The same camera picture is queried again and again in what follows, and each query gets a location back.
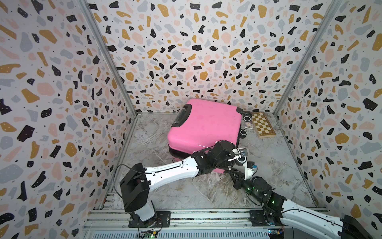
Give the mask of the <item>pink hard-shell suitcase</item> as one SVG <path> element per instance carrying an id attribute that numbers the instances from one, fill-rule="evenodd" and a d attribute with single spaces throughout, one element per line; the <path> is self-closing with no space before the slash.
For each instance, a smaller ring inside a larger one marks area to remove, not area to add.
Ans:
<path id="1" fill-rule="evenodd" d="M 214 146 L 220 140 L 229 141 L 239 148 L 240 139 L 248 134 L 241 123 L 251 118 L 250 112 L 236 106 L 190 99 L 172 123 L 167 136 L 169 151 L 174 157 L 185 159 L 196 151 Z M 229 169 L 215 170 L 224 172 Z"/>

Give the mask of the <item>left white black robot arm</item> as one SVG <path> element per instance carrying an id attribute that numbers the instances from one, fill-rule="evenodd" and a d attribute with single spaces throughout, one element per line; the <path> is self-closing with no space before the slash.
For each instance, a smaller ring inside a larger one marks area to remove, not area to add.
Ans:
<path id="1" fill-rule="evenodd" d="M 129 168 L 119 183 L 124 211 L 137 215 L 143 223 L 156 220 L 154 205 L 148 200 L 150 191 L 178 180 L 209 174 L 218 168 L 230 169 L 235 163 L 243 165 L 246 157 L 245 148 L 220 140 L 214 146 L 196 151 L 178 162 L 156 167 L 137 163 Z"/>

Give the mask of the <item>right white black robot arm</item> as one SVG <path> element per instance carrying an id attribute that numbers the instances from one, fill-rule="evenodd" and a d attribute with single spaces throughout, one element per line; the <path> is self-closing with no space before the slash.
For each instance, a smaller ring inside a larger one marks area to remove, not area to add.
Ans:
<path id="1" fill-rule="evenodd" d="M 371 239 L 372 236 L 352 216 L 335 217 L 303 207 L 272 190 L 268 182 L 254 176 L 245 179 L 238 170 L 226 170 L 235 189 L 245 191 L 249 200 L 264 213 L 259 225 L 283 225 L 296 228 L 318 239 Z"/>

